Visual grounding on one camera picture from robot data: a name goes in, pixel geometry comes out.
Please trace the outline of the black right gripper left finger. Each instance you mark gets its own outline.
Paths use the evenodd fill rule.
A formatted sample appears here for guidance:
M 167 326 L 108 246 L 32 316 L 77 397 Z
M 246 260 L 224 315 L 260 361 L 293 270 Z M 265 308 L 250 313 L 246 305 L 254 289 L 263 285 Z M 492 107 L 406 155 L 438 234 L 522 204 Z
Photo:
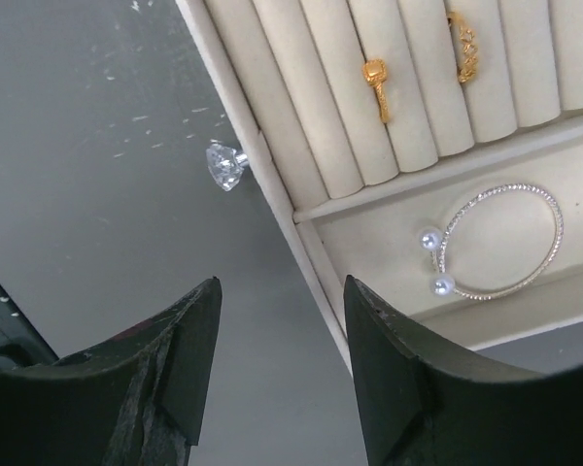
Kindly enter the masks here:
M 185 465 L 198 443 L 223 291 L 51 364 L 0 368 L 0 465 Z

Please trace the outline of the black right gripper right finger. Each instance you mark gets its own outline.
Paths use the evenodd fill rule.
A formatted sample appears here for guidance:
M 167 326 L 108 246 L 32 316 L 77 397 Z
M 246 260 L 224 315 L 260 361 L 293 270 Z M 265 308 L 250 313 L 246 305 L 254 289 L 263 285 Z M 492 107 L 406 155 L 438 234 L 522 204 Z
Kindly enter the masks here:
M 583 465 L 583 365 L 542 375 L 461 347 L 355 277 L 344 286 L 372 465 Z

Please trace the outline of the beige velvet jewelry tray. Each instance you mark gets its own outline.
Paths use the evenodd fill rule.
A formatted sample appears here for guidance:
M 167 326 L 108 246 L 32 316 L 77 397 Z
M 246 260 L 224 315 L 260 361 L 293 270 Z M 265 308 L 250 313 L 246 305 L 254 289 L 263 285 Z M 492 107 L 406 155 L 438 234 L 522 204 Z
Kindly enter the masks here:
M 342 356 L 343 285 L 473 350 L 583 322 L 583 1 L 182 1 Z

